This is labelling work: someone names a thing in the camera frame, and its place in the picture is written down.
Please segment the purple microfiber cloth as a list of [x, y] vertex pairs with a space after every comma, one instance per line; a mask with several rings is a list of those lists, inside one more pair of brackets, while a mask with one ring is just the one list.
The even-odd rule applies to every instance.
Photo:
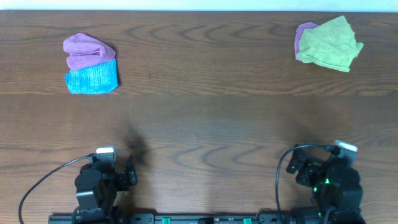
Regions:
[[81, 70], [115, 59], [116, 51], [102, 41], [77, 33], [63, 41], [63, 50], [70, 55], [67, 65], [71, 70]]

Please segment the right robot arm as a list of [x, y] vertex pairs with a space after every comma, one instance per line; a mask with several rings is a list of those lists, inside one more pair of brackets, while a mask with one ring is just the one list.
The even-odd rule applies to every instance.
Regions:
[[312, 190], [312, 207], [292, 210], [289, 223], [364, 223], [363, 188], [353, 164], [358, 148], [336, 140], [333, 145], [296, 145], [286, 168], [299, 185]]

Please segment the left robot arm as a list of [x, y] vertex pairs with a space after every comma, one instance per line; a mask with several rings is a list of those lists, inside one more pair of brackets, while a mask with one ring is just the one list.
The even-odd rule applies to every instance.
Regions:
[[90, 154], [75, 179], [79, 206], [72, 212], [72, 223], [127, 223], [125, 214], [114, 206], [117, 193], [137, 184], [134, 158], [129, 156], [126, 169], [115, 171], [113, 153]]

